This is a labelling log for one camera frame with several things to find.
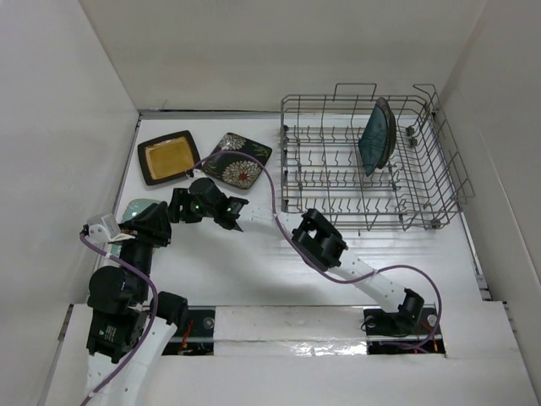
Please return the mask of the square teal plate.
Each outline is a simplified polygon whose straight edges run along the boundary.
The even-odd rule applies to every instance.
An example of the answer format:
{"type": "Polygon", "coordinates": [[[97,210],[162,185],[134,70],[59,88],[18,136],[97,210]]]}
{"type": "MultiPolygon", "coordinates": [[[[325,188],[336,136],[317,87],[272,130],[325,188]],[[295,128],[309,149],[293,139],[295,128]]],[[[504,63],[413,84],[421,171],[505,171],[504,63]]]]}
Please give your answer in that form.
{"type": "Polygon", "coordinates": [[[377,164],[385,149],[386,137],[385,116],[380,108],[375,105],[363,134],[358,141],[362,167],[367,177],[371,176],[377,168],[377,164]]]}

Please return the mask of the round cream plate metallic rim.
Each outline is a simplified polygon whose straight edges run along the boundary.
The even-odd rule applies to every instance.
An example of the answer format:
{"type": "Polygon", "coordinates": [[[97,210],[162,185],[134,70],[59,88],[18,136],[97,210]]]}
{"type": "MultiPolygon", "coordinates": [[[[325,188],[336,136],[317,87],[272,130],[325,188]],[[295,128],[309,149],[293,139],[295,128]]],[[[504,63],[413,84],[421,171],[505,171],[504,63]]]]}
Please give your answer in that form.
{"type": "Polygon", "coordinates": [[[388,101],[384,97],[380,97],[376,101],[376,106],[380,108],[383,112],[386,120],[386,142],[384,152],[377,164],[378,169],[385,167],[387,162],[390,160],[392,153],[396,147],[396,118],[395,114],[392,112],[391,107],[388,101]]]}

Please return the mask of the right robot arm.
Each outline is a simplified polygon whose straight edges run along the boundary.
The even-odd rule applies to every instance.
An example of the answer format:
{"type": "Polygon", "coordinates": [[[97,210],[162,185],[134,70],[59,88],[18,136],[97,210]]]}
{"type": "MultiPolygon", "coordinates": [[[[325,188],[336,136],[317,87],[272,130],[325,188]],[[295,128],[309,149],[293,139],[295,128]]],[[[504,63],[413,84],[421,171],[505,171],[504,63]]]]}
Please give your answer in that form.
{"type": "Polygon", "coordinates": [[[168,212],[173,223],[197,223],[208,217],[226,230],[283,237],[317,272],[338,277],[339,283],[352,284],[373,299],[385,313],[387,336],[411,334],[421,322],[422,296],[351,252],[342,234],[314,208],[290,214],[252,206],[243,198],[226,196],[211,179],[198,178],[187,189],[173,190],[168,212]]]}

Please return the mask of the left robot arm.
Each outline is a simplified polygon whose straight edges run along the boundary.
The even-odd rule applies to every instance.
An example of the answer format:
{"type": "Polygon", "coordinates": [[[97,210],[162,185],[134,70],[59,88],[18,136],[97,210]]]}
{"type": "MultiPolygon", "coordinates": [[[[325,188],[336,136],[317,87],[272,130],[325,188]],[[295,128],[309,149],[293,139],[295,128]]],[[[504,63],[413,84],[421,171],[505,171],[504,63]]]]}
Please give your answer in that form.
{"type": "Polygon", "coordinates": [[[109,261],[89,281],[84,405],[141,405],[170,339],[191,330],[188,301],[150,280],[153,253],[171,236],[164,201],[123,223],[98,215],[81,230],[80,241],[109,261]]]}

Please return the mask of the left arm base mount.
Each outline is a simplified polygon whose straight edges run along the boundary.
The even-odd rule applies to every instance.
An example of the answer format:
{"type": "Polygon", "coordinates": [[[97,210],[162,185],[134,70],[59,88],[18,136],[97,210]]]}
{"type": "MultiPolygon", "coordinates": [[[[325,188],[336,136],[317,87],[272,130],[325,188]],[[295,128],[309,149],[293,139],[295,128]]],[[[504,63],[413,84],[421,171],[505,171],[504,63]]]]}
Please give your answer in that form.
{"type": "Polygon", "coordinates": [[[213,355],[215,325],[215,307],[191,308],[186,325],[172,336],[162,354],[164,356],[213,355]]]}

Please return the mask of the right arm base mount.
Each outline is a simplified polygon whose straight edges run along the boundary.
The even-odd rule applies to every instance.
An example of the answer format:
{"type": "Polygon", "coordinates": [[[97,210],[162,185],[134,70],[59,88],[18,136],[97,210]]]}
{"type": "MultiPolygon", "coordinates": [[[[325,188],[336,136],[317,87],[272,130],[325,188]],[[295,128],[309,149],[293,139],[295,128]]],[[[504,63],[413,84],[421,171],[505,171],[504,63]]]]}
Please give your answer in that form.
{"type": "Polygon", "coordinates": [[[398,326],[391,315],[379,308],[363,310],[361,330],[365,332],[368,355],[445,354],[443,334],[435,326],[436,309],[424,307],[414,328],[398,326]]]}

